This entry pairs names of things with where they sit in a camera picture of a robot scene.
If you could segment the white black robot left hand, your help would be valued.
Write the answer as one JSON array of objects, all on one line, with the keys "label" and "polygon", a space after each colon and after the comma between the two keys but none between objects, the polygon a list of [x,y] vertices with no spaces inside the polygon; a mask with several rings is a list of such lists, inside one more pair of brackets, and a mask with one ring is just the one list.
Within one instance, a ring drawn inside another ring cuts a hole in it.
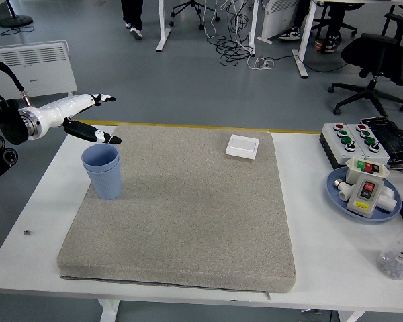
[{"label": "white black robot left hand", "polygon": [[100,106],[101,102],[115,101],[116,98],[106,94],[82,94],[59,99],[43,107],[35,108],[36,130],[31,138],[38,139],[46,135],[51,127],[64,127],[64,131],[72,136],[89,142],[120,144],[122,139],[108,134],[92,125],[73,121],[71,118],[92,106]]}]

